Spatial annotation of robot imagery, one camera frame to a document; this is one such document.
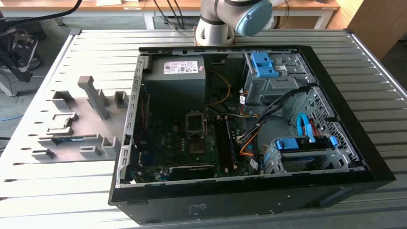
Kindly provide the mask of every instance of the black cable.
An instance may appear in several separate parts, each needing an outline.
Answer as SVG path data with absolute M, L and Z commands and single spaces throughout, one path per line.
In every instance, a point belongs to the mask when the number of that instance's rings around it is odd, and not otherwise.
M 173 8 L 172 8 L 172 5 L 171 5 L 169 0 L 167 0 L 167 3 L 168 3 L 168 6 L 169 6 L 169 8 L 171 8 L 171 11 L 172 11 L 172 13 L 173 13 L 173 17 L 175 17 L 175 19 L 176 19 L 176 21 L 177 21 L 179 27 L 180 27 L 181 29 L 184 29 L 181 23 L 179 22 L 177 15 L 176 15 L 176 12 L 173 11 Z
M 280 16 L 276 17 L 276 22 L 275 22 L 275 26 L 273 26 L 273 29 L 277 29 L 279 28 L 279 24 L 280 24 Z
M 47 15 L 47 16 L 36 17 L 36 18 L 25 18 L 25 19 L 9 21 L 8 22 L 8 24 L 9 24 L 8 27 L 14 27 L 16 25 L 29 23 L 29 22 L 35 22 L 35 21 L 41 21 L 41 20 L 47 20 L 47 19 L 64 17 L 64 16 L 69 15 L 71 13 L 73 13 L 77 10 L 80 5 L 81 5 L 81 0 L 77 0 L 73 8 L 69 9 L 68 11 L 61 12 L 61 13 L 56 13 L 56 14 L 51 14 L 51 15 Z
M 288 21 L 288 17 L 289 17 L 289 4 L 288 4 L 288 1 L 284 0 L 284 3 L 285 3 L 285 13 L 284 13 L 284 18 L 281 20 L 281 25 L 277 26 L 277 29 L 281 28 L 285 25 L 285 23 Z
M 157 7 L 157 9 L 159 9 L 159 11 L 160 11 L 160 13 L 161 13 L 163 20 L 171 25 L 171 22 L 168 21 L 168 19 L 167 19 L 164 13 L 163 13 L 163 11 L 161 11 L 161 8 L 160 8 L 160 6 L 159 6 L 159 4 L 157 4 L 157 1 L 153 0 L 153 3 L 155 3 L 155 5 L 156 5 L 156 7 Z
M 244 139 L 247 138 L 249 135 L 252 135 L 255 133 L 255 131 L 257 129 L 261 128 L 264 122 L 265 122 L 265 118 L 272 115 L 277 110 L 280 110 L 283 108 L 284 102 L 288 100 L 288 98 L 291 96 L 293 96 L 295 94 L 303 93 L 303 92 L 308 92 L 312 87 L 317 86 L 317 84 L 315 83 L 309 83 L 307 86 L 300 87 L 299 89 L 293 89 L 291 91 L 288 91 L 285 94 L 283 94 L 263 110 L 256 125 L 253 126 L 253 128 L 251 128 L 240 137 L 239 139 Z
M 181 21 L 183 21 L 183 27 L 181 27 L 181 29 L 184 30 L 184 29 L 185 29 L 185 22 L 184 22 L 184 16 L 183 16 L 183 12 L 180 11 L 180 7 L 179 7 L 179 5 L 177 5 L 176 0 L 173 0 L 173 2 L 176 3 L 176 7 L 177 7 L 177 11 L 179 11 L 180 19 L 181 19 Z

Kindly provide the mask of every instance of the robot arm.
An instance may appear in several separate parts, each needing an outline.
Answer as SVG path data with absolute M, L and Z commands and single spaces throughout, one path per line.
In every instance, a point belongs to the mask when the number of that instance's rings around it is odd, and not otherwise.
M 195 39 L 201 46 L 231 45 L 233 31 L 253 36 L 272 12 L 268 0 L 203 0 Z

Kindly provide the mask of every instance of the black cable on floor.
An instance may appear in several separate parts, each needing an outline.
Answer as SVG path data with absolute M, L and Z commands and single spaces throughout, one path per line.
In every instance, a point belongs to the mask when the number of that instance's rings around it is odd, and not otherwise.
M 172 11 L 172 13 L 173 13 L 173 17 L 175 17 L 175 19 L 176 19 L 176 21 L 177 21 L 177 25 L 179 25 L 179 27 L 180 27 L 181 29 L 184 29 L 183 24 L 179 22 L 177 15 L 176 15 L 176 12 L 173 11 L 173 8 L 172 8 L 172 5 L 171 5 L 169 0 L 167 0 L 167 3 L 168 3 L 168 6 L 169 6 L 169 8 L 171 8 L 171 11 Z
M 181 19 L 181 21 L 183 21 L 183 29 L 185 29 L 185 22 L 184 22 L 184 16 L 183 16 L 183 12 L 181 12 L 181 10 L 180 10 L 180 7 L 179 7 L 179 5 L 177 5 L 176 0 L 173 0 L 173 2 L 176 3 L 176 7 L 177 7 L 177 11 L 179 11 L 180 19 Z
M 164 13 L 163 13 L 163 11 L 161 11 L 161 8 L 160 8 L 160 6 L 159 6 L 159 4 L 157 4 L 157 1 L 153 0 L 153 3 L 155 3 L 155 5 L 156 5 L 156 7 L 157 7 L 157 9 L 159 9 L 159 11 L 160 11 L 160 13 L 161 13 L 161 16 L 163 16 L 161 18 L 163 18 L 163 20 L 164 20 L 168 24 L 171 24 L 171 22 L 168 21 L 168 19 L 167 19 Z
M 25 18 L 25 19 L 9 21 L 8 26 L 14 27 L 16 25 L 20 25 L 20 24 L 24 24 L 24 23 L 64 17 L 64 16 L 69 15 L 71 13 L 73 13 L 77 10 L 80 5 L 81 5 L 81 0 L 77 0 L 73 8 L 69 9 L 68 11 L 61 12 L 61 13 L 56 13 L 56 14 L 51 14 L 51 15 L 45 15 L 45 16 L 41 16 L 41 17 L 36 17 L 36 18 Z

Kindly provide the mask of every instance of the floor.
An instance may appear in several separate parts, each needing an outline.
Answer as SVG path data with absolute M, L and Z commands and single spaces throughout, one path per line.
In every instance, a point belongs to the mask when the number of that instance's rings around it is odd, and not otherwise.
M 53 20 L 41 22 L 47 39 L 39 43 L 37 52 L 43 59 L 43 65 L 33 70 L 33 78 L 29 83 L 14 82 L 13 90 L 18 91 L 17 99 L 9 98 L 4 93 L 0 93 L 0 120 L 24 114 L 25 109 L 32 101 L 37 88 L 40 87 L 43 77 L 47 75 L 59 50 L 68 37 L 71 28 L 85 30 L 108 30 L 108 29 L 144 29 L 143 17 L 68 17 L 64 18 L 67 26 L 59 26 Z M 185 28 L 192 29 L 197 24 L 197 18 L 188 18 Z M 156 28 L 168 29 L 163 20 L 156 18 Z M 404 43 L 397 43 L 389 53 L 381 60 L 384 67 L 399 80 L 400 84 L 407 87 L 407 46 Z M 0 136 L 10 137 L 20 122 L 20 118 L 0 122 Z M 1 148 L 6 141 L 0 141 Z

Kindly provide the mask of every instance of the gray bracket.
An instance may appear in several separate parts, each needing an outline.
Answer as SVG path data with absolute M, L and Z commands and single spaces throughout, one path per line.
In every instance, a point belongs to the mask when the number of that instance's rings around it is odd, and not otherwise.
M 97 134 L 95 137 L 84 137 L 83 139 L 85 143 L 93 143 L 93 144 L 100 144 L 103 141 L 103 137 L 100 134 Z
M 101 149 L 107 153 L 108 156 L 116 156 L 120 153 L 120 141 L 117 137 L 113 138 L 113 144 L 109 143 L 108 139 L 104 137 L 101 142 Z
M 113 96 L 113 101 L 116 107 L 127 107 L 128 106 L 128 97 L 125 91 L 116 91 Z
M 73 120 L 77 119 L 75 113 L 60 113 L 52 117 L 53 126 L 48 128 L 47 135 L 72 135 L 73 130 L 71 128 Z
M 72 98 L 68 91 L 57 91 L 55 92 L 52 99 L 49 99 L 48 101 L 55 104 L 59 110 L 69 110 L 71 108 L 68 103 L 73 100 L 75 99 Z
M 95 157 L 101 155 L 101 152 L 96 146 L 81 146 L 79 152 L 84 157 Z
M 31 156 L 37 159 L 49 159 L 55 157 L 55 153 L 49 149 L 33 150 Z
M 87 75 L 81 76 L 77 81 L 77 86 L 85 91 L 88 95 L 88 102 L 91 107 L 96 110 L 101 119 L 108 119 L 108 110 L 105 108 L 107 98 L 101 90 L 93 87 L 93 77 Z
M 269 79 L 271 88 L 273 90 L 297 89 L 299 84 L 293 77 Z

